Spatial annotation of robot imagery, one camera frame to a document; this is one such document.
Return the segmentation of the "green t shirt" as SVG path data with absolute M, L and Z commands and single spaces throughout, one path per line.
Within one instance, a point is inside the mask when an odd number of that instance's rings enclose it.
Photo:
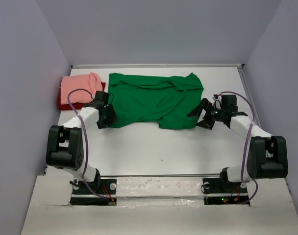
M 108 92 L 118 121 L 112 128 L 137 122 L 155 122 L 161 129 L 195 128 L 198 118 L 188 117 L 200 103 L 204 87 L 193 73 L 182 76 L 143 76 L 111 73 Z

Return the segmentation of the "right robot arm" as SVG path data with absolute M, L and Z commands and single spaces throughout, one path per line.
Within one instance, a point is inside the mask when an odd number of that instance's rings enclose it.
M 289 172 L 287 143 L 284 137 L 274 136 L 256 123 L 255 114 L 249 117 L 238 110 L 237 99 L 248 100 L 235 92 L 221 92 L 213 96 L 214 102 L 203 98 L 188 117 L 200 117 L 198 127 L 211 130 L 216 122 L 221 122 L 241 136 L 244 150 L 240 166 L 226 167 L 220 172 L 218 187 L 221 191 L 231 191 L 236 183 L 247 183 L 258 179 L 286 178 Z

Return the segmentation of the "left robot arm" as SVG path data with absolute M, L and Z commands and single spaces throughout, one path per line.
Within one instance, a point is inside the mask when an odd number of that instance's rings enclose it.
M 87 92 L 92 101 L 78 111 L 70 98 L 76 92 Z M 105 129 L 118 121 L 113 104 L 106 92 L 95 94 L 86 89 L 75 89 L 67 95 L 67 102 L 75 116 L 62 125 L 49 129 L 46 164 L 72 174 L 78 180 L 77 187 L 84 187 L 89 193 L 96 193 L 101 186 L 99 170 L 88 164 L 89 142 L 87 130 L 91 126 Z

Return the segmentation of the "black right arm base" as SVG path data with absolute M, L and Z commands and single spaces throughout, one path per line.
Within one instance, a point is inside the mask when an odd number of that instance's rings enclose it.
M 248 190 L 242 183 L 224 184 L 219 178 L 203 178 L 200 190 L 204 205 L 249 205 Z

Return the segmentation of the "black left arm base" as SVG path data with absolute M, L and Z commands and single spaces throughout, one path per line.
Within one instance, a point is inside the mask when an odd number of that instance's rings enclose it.
M 92 182 L 88 183 L 90 189 L 82 182 L 74 179 L 69 181 L 72 185 L 70 204 L 73 206 L 116 206 L 117 179 L 101 178 L 98 188 Z

